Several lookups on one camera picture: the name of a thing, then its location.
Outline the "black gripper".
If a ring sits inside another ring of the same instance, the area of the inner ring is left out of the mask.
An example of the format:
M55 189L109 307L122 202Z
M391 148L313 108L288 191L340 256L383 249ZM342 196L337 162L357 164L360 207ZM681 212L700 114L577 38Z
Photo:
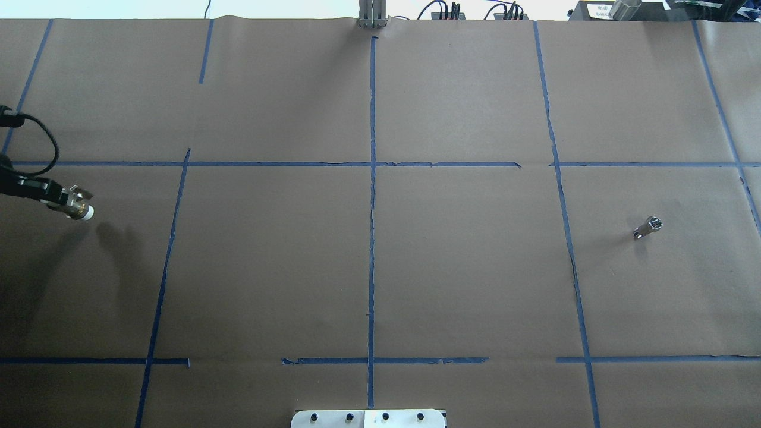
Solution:
M62 212L68 218L80 218L81 206L68 205L69 197L77 202L90 200L93 193L79 186L72 186L68 191L58 182L49 178L12 178L12 195L25 199L44 202L56 212Z

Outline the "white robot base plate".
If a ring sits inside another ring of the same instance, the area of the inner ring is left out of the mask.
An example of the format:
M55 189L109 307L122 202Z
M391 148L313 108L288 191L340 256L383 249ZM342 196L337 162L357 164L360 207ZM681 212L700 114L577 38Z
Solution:
M445 411L422 409L365 409L298 411L291 427L448 427Z

